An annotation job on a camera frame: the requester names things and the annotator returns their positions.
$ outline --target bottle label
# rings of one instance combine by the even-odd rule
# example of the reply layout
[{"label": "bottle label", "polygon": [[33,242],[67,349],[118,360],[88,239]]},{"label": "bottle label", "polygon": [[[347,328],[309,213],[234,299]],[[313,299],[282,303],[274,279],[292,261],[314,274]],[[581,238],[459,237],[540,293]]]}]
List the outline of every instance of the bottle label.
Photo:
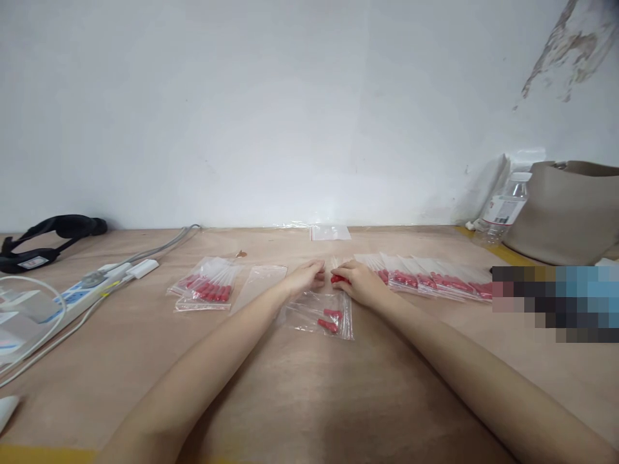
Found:
[{"label": "bottle label", "polygon": [[490,200],[490,207],[486,210],[482,219],[499,226],[511,226],[525,203],[526,201],[495,195]]}]

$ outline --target wooden table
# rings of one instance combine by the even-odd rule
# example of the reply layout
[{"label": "wooden table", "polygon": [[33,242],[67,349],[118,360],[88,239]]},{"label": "wooden table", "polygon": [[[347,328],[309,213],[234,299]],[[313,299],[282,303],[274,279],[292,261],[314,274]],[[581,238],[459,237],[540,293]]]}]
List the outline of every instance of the wooden table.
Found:
[{"label": "wooden table", "polygon": [[[85,273],[165,243],[176,231],[114,231],[82,240],[29,276],[65,289]],[[24,447],[100,449],[154,382],[227,312],[174,313],[166,288],[203,256],[234,256],[250,266],[295,267],[316,257],[414,254],[491,266],[501,259],[452,227],[352,228],[352,240],[310,242],[307,229],[195,231],[160,256],[160,268],[100,306],[84,327],[0,396],[23,403],[0,438],[2,456]],[[32,243],[29,248],[38,246]],[[618,347],[553,343],[522,314],[490,306],[407,296],[461,330],[552,394],[619,445]],[[354,342],[273,328],[209,408],[183,457],[198,462],[512,462],[510,455],[432,368],[392,328],[353,306]],[[52,454],[45,454],[48,461]],[[90,452],[63,462],[86,462]]]}]

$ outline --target hand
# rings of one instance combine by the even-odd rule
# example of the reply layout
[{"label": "hand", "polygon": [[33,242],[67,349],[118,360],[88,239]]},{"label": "hand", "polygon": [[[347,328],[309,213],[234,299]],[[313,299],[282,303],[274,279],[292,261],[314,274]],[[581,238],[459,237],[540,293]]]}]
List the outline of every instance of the hand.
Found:
[{"label": "hand", "polygon": [[312,260],[301,264],[282,280],[281,285],[290,296],[324,287],[324,260]]},{"label": "hand", "polygon": [[332,269],[331,273],[350,281],[350,284],[344,281],[335,282],[333,288],[344,290],[351,298],[372,309],[378,309],[394,296],[382,279],[360,262],[346,262]]}]

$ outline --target plastic bottle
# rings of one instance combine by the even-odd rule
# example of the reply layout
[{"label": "plastic bottle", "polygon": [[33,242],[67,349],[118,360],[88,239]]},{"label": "plastic bottle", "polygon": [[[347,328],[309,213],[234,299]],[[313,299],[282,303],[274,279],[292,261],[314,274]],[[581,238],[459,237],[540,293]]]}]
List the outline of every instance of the plastic bottle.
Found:
[{"label": "plastic bottle", "polygon": [[503,190],[492,197],[484,214],[476,223],[473,243],[484,248],[497,247],[520,214],[529,198],[527,181],[531,173],[512,173]]}]

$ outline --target table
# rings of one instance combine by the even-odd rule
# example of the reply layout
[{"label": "table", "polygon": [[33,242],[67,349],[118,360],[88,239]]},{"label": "table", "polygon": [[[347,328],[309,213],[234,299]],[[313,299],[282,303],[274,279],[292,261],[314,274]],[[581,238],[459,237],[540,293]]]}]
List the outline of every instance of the table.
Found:
[{"label": "table", "polygon": [[[175,234],[112,231],[78,242],[52,266],[28,275],[63,290]],[[20,446],[64,449],[63,462],[90,459],[92,452],[66,449],[100,449],[175,360],[228,317],[174,313],[175,299],[165,296],[204,256],[247,254],[238,258],[246,268],[233,299],[254,264],[294,268],[321,257],[329,267],[333,256],[379,251],[505,264],[447,226],[351,228],[351,236],[311,242],[307,229],[192,232],[158,258],[160,268],[109,297],[84,327],[0,390],[0,396],[24,398],[0,438],[0,458],[3,452],[25,456]],[[36,240],[28,247],[49,242]],[[550,331],[526,328],[524,315],[492,313],[488,305],[406,298],[495,353],[619,446],[619,347],[552,343]],[[513,461],[391,327],[355,304],[353,328],[355,341],[347,342],[273,327],[192,432],[181,462],[198,462],[197,456],[269,463]]]}]

